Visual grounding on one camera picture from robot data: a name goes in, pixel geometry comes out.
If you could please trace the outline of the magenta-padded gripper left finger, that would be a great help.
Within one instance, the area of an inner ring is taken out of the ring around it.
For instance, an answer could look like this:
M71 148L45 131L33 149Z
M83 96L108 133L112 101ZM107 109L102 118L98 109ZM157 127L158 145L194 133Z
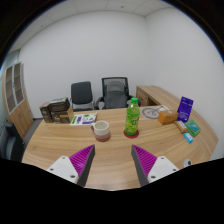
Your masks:
M84 187L88 179L94 156L95 145L90 145L70 157L61 156L47 169L47 171Z

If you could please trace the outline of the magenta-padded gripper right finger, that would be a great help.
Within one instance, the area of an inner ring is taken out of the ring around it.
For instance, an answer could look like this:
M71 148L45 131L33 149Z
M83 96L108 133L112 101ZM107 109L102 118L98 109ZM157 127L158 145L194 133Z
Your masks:
M156 157L139 146L132 146L131 155L141 187L178 171L165 156Z

